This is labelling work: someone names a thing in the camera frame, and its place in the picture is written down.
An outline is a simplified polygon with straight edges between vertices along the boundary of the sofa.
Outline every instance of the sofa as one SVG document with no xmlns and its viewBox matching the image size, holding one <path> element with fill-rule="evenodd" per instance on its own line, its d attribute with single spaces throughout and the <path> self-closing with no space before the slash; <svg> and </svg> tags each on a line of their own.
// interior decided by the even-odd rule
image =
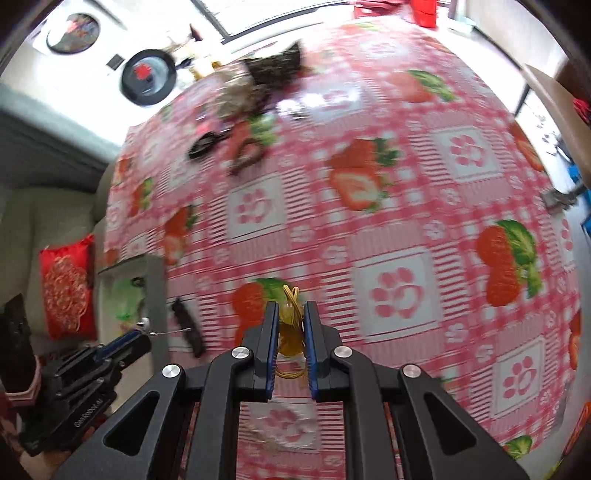
<svg viewBox="0 0 591 480">
<path fill-rule="evenodd" d="M 114 163 L 107 167 L 95 193 L 32 187 L 14 190 L 7 200 L 0 223 L 0 306 L 23 294 L 37 355 L 75 346 L 80 340 L 53 342 L 48 336 L 38 254 L 47 246 L 72 244 L 93 232 L 95 274 L 105 266 L 105 213 L 114 167 Z"/>
</svg>

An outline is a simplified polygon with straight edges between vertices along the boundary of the white wall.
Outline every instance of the white wall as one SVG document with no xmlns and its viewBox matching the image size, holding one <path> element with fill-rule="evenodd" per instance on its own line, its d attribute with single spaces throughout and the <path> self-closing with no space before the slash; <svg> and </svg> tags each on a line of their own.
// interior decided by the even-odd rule
<svg viewBox="0 0 591 480">
<path fill-rule="evenodd" d="M 31 45 L 23 43 L 0 77 L 0 82 L 65 115 L 99 137 L 121 145 L 132 125 L 145 122 L 172 100 L 149 107 L 136 106 L 120 91 L 123 67 L 113 72 L 106 63 L 118 54 L 129 60 L 145 48 L 169 45 L 168 31 L 189 34 L 189 22 L 197 26 L 206 39 L 217 41 L 213 27 L 190 0 L 115 0 L 128 8 L 125 28 L 110 19 L 90 0 L 68 0 L 47 19 L 41 33 Z M 95 17 L 101 31 L 96 43 L 74 55 L 58 55 L 45 45 L 48 31 L 70 12 L 87 12 Z"/>
<path fill-rule="evenodd" d="M 467 0 L 466 16 L 521 65 L 554 76 L 566 60 L 546 27 L 517 0 Z"/>
</svg>

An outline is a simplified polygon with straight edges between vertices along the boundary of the tablecloth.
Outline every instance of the tablecloth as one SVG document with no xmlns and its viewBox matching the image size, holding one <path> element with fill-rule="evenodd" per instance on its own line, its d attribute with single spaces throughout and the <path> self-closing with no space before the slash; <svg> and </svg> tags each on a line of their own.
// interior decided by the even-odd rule
<svg viewBox="0 0 591 480">
<path fill-rule="evenodd" d="M 275 106 L 201 162 L 187 150 L 215 124 L 198 118 L 216 76 L 129 130 L 108 260 L 165 256 L 170 301 L 198 319 L 209 358 L 283 283 L 298 286 L 345 344 L 421 365 L 509 454 L 527 454 L 560 425 L 579 311 L 540 159 L 487 85 L 416 26 L 345 24 L 303 51 Z M 228 176 L 249 134 L 267 154 Z M 170 346 L 196 364 L 180 338 Z M 340 405 L 314 404 L 305 381 L 275 385 L 270 403 L 242 406 L 238 478 L 344 478 Z"/>
</svg>

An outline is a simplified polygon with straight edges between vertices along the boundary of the red pillow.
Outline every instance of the red pillow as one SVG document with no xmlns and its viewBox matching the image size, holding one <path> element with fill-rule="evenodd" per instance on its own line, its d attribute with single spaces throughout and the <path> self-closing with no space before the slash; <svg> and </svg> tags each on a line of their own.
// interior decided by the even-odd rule
<svg viewBox="0 0 591 480">
<path fill-rule="evenodd" d="M 52 340 L 73 335 L 96 339 L 92 306 L 95 237 L 39 254 L 41 290 Z"/>
</svg>

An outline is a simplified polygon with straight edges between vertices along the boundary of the black clamp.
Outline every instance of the black clamp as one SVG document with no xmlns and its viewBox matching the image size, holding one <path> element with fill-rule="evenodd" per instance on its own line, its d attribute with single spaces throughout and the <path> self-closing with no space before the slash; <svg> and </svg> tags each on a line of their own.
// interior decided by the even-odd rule
<svg viewBox="0 0 591 480">
<path fill-rule="evenodd" d="M 190 370 L 167 365 L 125 402 L 58 469 L 54 480 L 178 478 L 191 415 L 199 414 L 187 480 L 236 476 L 240 403 L 271 398 L 279 307 L 269 302 L 262 325 L 246 331 L 242 346 Z"/>
<path fill-rule="evenodd" d="M 44 450 L 70 450 L 115 401 L 121 371 L 148 353 L 150 339 L 138 330 L 108 345 L 82 349 L 48 364 L 41 372 L 35 406 L 20 411 L 19 441 L 31 456 Z"/>
<path fill-rule="evenodd" d="M 527 480 L 503 448 L 417 365 L 374 364 L 304 308 L 308 379 L 318 402 L 342 401 L 348 480 L 398 478 L 393 420 L 405 480 Z"/>
<path fill-rule="evenodd" d="M 186 480 L 236 478 L 242 401 L 266 402 L 275 376 L 279 312 L 269 302 L 261 326 L 210 364 L 167 365 L 58 469 L 54 480 L 176 480 L 197 402 Z M 417 365 L 374 364 L 304 308 L 310 390 L 341 401 L 348 480 L 397 479 L 388 413 L 406 480 L 527 480 L 521 467 Z"/>
</svg>

